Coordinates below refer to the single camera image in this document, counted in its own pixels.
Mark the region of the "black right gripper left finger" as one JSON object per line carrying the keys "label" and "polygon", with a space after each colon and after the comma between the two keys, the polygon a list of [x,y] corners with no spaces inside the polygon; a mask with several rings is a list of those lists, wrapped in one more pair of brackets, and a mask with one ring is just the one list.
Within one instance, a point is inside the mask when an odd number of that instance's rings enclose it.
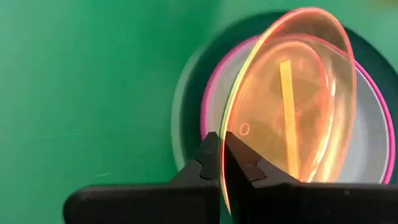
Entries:
{"label": "black right gripper left finger", "polygon": [[220,143],[208,133],[183,169],[163,184],[91,185],[63,205],[65,224],[219,224]]}

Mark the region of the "pink rimmed plastic plate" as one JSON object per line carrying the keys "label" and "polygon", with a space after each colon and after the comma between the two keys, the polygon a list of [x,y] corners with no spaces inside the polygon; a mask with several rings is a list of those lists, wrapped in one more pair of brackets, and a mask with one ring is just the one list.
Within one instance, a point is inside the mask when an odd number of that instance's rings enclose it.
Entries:
{"label": "pink rimmed plastic plate", "polygon": [[[232,48],[217,64],[206,83],[201,103],[200,133],[218,132],[228,92],[258,36]],[[396,158],[396,137],[387,103],[378,86],[359,64],[357,107],[353,137],[339,182],[388,184]]]}

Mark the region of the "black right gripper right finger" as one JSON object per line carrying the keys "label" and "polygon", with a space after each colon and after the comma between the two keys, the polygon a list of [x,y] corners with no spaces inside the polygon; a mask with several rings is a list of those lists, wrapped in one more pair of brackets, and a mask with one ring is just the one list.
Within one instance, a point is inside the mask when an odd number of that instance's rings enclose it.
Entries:
{"label": "black right gripper right finger", "polygon": [[398,224],[398,185],[303,183],[231,132],[223,146],[236,224]]}

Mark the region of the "orange translucent plastic plate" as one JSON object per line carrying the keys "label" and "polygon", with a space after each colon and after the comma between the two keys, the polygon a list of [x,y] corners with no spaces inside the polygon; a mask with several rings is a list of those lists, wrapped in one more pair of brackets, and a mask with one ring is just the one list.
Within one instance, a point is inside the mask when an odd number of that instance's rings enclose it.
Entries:
{"label": "orange translucent plastic plate", "polygon": [[259,38],[220,127],[295,180],[335,182],[351,141],[357,78],[349,37],[330,12],[302,7]]}

